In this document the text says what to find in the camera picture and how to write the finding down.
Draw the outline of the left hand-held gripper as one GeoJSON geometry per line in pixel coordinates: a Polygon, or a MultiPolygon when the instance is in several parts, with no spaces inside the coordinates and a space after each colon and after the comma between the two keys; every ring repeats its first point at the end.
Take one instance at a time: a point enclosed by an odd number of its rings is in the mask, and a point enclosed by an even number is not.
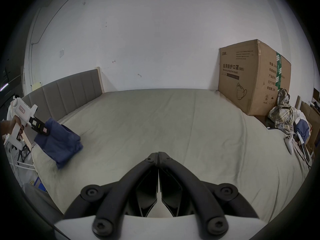
{"type": "MultiPolygon", "coordinates": [[[[12,115],[19,118],[21,125],[24,128],[29,125],[38,134],[45,136],[50,135],[50,130],[46,127],[45,123],[35,117],[35,113],[38,109],[36,104],[29,107],[21,98],[14,98],[10,108],[12,115]]],[[[21,127],[16,122],[11,133],[6,134],[4,143],[10,142],[12,145],[24,145],[22,142],[25,142],[26,145],[32,145],[25,133],[21,134],[23,141],[18,139],[20,130],[21,127]]]]}

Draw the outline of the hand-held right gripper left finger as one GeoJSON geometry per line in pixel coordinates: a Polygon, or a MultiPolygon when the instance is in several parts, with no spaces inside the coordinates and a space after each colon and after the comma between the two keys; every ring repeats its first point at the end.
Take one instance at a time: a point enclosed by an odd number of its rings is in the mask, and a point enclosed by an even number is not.
{"type": "Polygon", "coordinates": [[[120,236],[125,215],[146,217],[157,203],[158,152],[150,154],[119,181],[87,185],[70,204],[64,220],[94,216],[95,236],[120,236]]]}

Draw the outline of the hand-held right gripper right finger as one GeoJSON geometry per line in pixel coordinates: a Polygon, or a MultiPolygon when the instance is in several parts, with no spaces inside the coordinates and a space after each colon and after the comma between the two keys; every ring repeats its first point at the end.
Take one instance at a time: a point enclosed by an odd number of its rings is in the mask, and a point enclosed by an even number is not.
{"type": "Polygon", "coordinates": [[[165,152],[158,153],[158,172],[163,204],[174,217],[194,214],[200,236],[225,235],[226,215],[259,219],[236,186],[201,181],[165,152]]]}

